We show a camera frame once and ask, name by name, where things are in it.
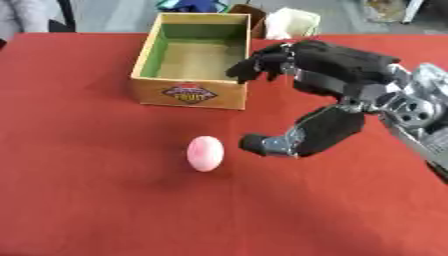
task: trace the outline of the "wooden crate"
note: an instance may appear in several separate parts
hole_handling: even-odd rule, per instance
[[[161,13],[131,75],[142,104],[244,109],[226,70],[249,56],[250,15]]]

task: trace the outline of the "white bag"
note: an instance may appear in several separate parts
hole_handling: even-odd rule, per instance
[[[318,33],[320,15],[302,10],[282,8],[266,18],[266,39],[285,40]]]

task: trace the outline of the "red tablecloth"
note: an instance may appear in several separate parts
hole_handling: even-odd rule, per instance
[[[374,117],[294,160],[237,148],[332,102],[286,80],[246,111],[141,106],[128,74],[145,35],[23,35],[0,52],[0,255],[447,255],[448,188]],[[448,68],[446,36],[322,36]],[[254,41],[255,48],[268,42]],[[188,142],[226,147],[193,171]]]

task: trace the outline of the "white cloth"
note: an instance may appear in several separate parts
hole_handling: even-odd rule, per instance
[[[285,40],[318,33],[320,15],[284,7],[266,18],[266,39]]]
[[[0,0],[0,39],[19,32],[48,32],[48,21],[57,15],[55,0]]]

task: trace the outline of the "box label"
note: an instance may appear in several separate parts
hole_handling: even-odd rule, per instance
[[[163,94],[174,97],[190,105],[197,104],[218,96],[216,93],[204,89],[196,83],[179,83],[163,91]]]

